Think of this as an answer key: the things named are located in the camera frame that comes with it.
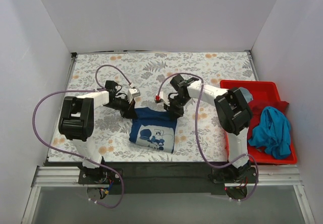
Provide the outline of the navy blue t shirt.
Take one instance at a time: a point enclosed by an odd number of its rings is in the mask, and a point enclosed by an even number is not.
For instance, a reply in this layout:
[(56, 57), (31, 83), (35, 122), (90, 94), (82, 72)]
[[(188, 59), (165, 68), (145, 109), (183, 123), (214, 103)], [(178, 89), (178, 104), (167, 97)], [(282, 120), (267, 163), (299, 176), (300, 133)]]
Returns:
[(132, 120), (129, 141), (136, 145), (168, 153), (174, 152), (177, 120), (166, 111), (148, 107), (136, 108), (138, 118)]

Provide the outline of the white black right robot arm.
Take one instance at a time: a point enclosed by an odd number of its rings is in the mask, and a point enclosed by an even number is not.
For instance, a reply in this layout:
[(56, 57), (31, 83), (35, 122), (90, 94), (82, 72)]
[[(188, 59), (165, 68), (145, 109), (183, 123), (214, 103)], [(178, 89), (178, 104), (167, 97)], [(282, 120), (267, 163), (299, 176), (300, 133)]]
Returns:
[(203, 79), (192, 75), (185, 80), (181, 74), (169, 76), (174, 93), (164, 94), (161, 90), (155, 96), (156, 102), (163, 102), (164, 109), (172, 119), (184, 114), (184, 106), (192, 99), (206, 102), (217, 110), (218, 120), (229, 138), (227, 153), (228, 163), (219, 166), (211, 164), (215, 169), (214, 179), (220, 181), (240, 182), (247, 179), (251, 168), (247, 150), (247, 132), (252, 119), (251, 109), (239, 88), (223, 89), (207, 85)]

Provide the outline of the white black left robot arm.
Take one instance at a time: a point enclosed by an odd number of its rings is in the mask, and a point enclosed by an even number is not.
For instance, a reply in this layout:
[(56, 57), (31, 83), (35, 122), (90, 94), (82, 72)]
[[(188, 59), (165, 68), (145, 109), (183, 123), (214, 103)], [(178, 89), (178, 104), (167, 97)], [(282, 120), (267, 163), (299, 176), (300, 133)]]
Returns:
[(116, 174), (94, 164), (105, 164), (92, 137), (95, 109), (104, 106), (118, 110), (123, 118), (137, 119), (135, 98), (140, 96), (140, 91), (131, 85), (127, 93), (121, 93), (118, 87), (117, 82), (107, 80), (104, 89), (81, 96), (66, 96), (63, 101), (59, 133), (76, 147), (77, 153), (83, 158), (80, 170), (86, 179), (96, 184), (108, 183)]

